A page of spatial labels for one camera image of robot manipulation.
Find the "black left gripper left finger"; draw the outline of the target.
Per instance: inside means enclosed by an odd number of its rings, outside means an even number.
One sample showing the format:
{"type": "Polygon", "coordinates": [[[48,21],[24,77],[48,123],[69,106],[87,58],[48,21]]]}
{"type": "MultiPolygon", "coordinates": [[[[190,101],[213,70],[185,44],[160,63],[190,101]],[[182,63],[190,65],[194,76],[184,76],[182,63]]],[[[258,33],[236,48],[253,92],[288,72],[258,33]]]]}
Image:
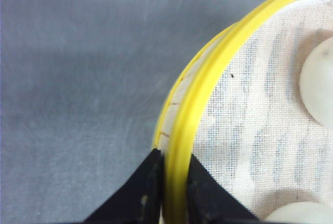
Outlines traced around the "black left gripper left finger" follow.
{"type": "Polygon", "coordinates": [[[159,223],[163,156],[154,148],[140,166],[84,223],[159,223]]]}

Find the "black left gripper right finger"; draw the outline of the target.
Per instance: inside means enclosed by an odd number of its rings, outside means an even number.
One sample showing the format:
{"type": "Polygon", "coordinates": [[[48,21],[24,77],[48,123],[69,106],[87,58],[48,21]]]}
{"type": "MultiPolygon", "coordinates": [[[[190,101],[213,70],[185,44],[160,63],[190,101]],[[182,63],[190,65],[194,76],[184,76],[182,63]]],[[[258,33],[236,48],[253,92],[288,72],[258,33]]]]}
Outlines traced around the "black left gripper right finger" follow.
{"type": "Polygon", "coordinates": [[[222,188],[191,156],[186,186],[189,223],[259,223],[259,219],[222,188]]]}

